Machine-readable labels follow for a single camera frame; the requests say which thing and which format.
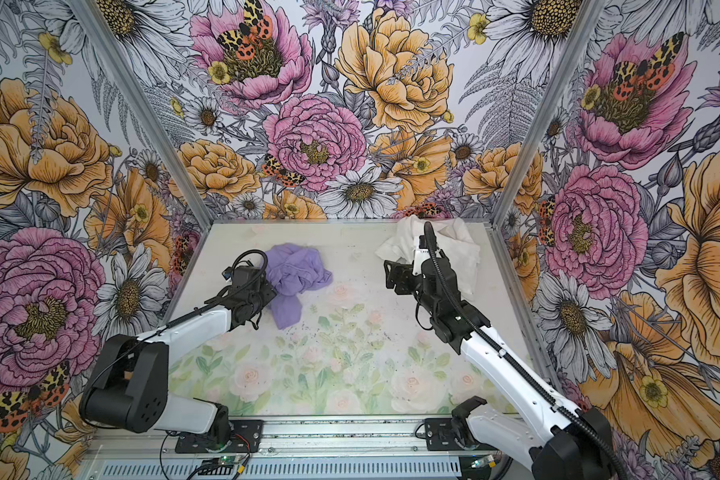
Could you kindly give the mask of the purple cloth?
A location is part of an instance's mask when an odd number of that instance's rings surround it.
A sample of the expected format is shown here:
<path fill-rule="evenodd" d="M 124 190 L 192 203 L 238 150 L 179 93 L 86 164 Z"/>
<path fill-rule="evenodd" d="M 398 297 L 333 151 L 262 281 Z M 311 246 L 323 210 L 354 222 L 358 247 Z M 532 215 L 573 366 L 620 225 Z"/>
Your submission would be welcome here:
<path fill-rule="evenodd" d="M 296 325 L 302 315 L 298 298 L 306 291 L 320 290 L 333 282 L 320 253 L 311 247 L 286 243 L 266 251 L 266 277 L 276 291 L 269 307 L 279 330 Z"/>

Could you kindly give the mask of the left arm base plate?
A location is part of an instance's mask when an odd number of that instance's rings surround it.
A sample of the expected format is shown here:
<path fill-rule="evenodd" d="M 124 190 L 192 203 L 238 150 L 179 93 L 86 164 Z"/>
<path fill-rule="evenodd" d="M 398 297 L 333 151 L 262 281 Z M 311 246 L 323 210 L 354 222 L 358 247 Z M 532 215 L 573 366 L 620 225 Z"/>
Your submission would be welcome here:
<path fill-rule="evenodd" d="M 232 419 L 221 436 L 181 433 L 174 451 L 177 454 L 256 453 L 263 437 L 263 420 Z"/>

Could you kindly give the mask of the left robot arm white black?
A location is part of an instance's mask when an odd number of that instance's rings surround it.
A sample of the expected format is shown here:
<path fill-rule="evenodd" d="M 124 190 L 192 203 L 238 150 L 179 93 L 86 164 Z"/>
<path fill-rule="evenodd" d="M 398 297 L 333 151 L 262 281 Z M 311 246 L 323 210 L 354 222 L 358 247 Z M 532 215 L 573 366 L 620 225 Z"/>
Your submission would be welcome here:
<path fill-rule="evenodd" d="M 106 340 L 79 402 L 81 419 L 131 433 L 194 434 L 214 450 L 231 440 L 228 408 L 169 392 L 169 369 L 208 341 L 258 320 L 277 292 L 266 271 L 231 271 L 217 295 L 166 325 Z"/>

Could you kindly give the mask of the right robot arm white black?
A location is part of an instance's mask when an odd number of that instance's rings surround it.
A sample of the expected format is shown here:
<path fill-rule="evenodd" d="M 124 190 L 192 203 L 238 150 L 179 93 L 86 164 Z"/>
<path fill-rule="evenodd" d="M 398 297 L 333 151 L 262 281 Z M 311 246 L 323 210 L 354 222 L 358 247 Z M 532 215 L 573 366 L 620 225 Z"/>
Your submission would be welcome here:
<path fill-rule="evenodd" d="M 436 336 L 480 370 L 521 417 L 513 421 L 472 397 L 452 412 L 463 445 L 491 445 L 536 479 L 627 478 L 610 423 L 579 408 L 512 351 L 489 319 L 460 298 L 447 259 L 426 259 L 420 267 L 386 261 L 384 271 L 387 288 L 412 296 Z"/>

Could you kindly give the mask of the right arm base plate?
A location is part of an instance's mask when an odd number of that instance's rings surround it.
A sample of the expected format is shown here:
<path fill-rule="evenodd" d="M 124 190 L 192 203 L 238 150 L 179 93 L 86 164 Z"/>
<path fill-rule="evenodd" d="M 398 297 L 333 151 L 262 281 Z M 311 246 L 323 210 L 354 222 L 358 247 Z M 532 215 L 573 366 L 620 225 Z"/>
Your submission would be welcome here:
<path fill-rule="evenodd" d="M 431 452 L 494 450 L 489 444 L 460 439 L 451 418 L 425 418 L 422 427 L 415 431 L 415 435 L 424 440 L 426 449 Z"/>

